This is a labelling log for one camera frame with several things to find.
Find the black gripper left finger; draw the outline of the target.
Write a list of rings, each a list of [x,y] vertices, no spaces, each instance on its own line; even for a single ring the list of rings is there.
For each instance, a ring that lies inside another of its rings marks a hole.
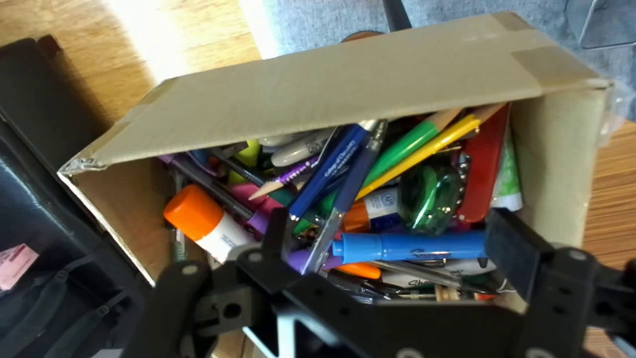
[[[241,249],[219,269],[168,267],[122,358],[209,358],[237,330],[275,358],[347,358],[327,308],[339,291],[285,261],[291,227],[277,209],[261,247]]]

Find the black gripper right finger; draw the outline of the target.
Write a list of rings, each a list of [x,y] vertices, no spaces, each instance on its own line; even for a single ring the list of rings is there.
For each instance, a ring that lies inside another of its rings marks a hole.
[[[589,358],[591,326],[631,352],[636,344],[636,283],[591,253],[551,247],[517,215],[490,213],[486,251],[527,302],[382,304],[353,312],[355,358]]]

